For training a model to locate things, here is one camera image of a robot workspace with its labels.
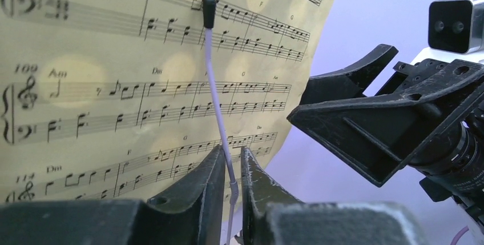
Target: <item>treble clef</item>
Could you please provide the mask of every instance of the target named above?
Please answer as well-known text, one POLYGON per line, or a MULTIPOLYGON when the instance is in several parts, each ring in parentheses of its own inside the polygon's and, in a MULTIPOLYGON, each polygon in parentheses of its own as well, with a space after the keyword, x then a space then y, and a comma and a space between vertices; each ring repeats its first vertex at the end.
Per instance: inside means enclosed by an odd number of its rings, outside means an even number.
POLYGON ((32 188, 34 187, 34 184, 32 181, 27 182, 25 185, 25 190, 18 196, 19 201, 32 201, 34 199, 35 194, 33 192, 30 192, 32 188))
POLYGON ((33 75, 31 75, 27 79, 26 87, 17 95, 18 100, 22 103, 22 108, 25 110, 32 109, 35 101, 37 100, 37 94, 30 91, 34 86, 35 78, 33 75))

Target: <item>white flexible rod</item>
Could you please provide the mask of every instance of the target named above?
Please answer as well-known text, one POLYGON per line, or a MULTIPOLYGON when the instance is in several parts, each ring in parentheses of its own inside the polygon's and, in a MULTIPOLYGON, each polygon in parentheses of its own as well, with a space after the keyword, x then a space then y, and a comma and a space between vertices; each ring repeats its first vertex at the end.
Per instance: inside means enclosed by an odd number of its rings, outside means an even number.
POLYGON ((231 197, 226 242, 226 245, 229 245, 232 232, 233 212, 235 210, 235 203, 239 198, 239 186, 235 179, 235 174, 233 173, 232 158, 228 148, 227 134, 225 133, 222 112, 220 111, 219 95, 217 94, 217 87, 215 85, 215 74, 213 73, 212 68, 212 28, 215 20, 216 0, 202 0, 202 6, 205 27, 205 65, 207 68, 208 83, 210 84, 212 103, 215 109, 215 117, 217 118, 217 124, 219 125, 222 148, 225 153, 225 162, 227 164, 227 171, 230 178, 231 197))

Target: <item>camera lens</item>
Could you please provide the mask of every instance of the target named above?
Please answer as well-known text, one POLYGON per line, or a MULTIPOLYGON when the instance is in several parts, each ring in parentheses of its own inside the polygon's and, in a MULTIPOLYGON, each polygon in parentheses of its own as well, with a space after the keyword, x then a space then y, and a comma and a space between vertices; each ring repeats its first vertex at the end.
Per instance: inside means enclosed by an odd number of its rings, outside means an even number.
POLYGON ((444 27, 445 25, 443 24, 442 21, 437 21, 434 26, 436 32, 442 31, 444 27))
POLYGON ((454 31, 454 34, 459 34, 460 32, 464 31, 464 24, 460 21, 457 21, 452 25, 452 31, 454 31))

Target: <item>sheet music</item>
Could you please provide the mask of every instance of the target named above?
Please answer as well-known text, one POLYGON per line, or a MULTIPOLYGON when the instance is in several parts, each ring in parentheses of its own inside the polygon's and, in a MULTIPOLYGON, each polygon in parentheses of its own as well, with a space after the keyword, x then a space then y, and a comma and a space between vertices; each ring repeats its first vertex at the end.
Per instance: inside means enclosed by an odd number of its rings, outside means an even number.
MULTIPOLYGON (((4 202, 146 200, 220 144, 201 0, 0 2, 4 202)), ((240 147, 263 166, 281 147, 332 2, 217 0, 212 61, 238 178, 240 147)))

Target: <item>gripper jaw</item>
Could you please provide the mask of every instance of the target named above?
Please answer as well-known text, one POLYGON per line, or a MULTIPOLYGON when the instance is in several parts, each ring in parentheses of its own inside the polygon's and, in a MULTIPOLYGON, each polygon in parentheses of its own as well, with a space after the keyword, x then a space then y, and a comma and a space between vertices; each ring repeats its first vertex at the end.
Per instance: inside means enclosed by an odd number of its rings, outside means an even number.
POLYGON ((379 45, 349 67, 311 77, 287 117, 378 187, 419 153, 440 150, 440 135, 484 101, 483 66, 459 59, 398 62, 376 96, 363 95, 396 52, 379 45))
POLYGON ((395 203, 304 203, 241 150, 243 245, 428 245, 413 215, 395 203))

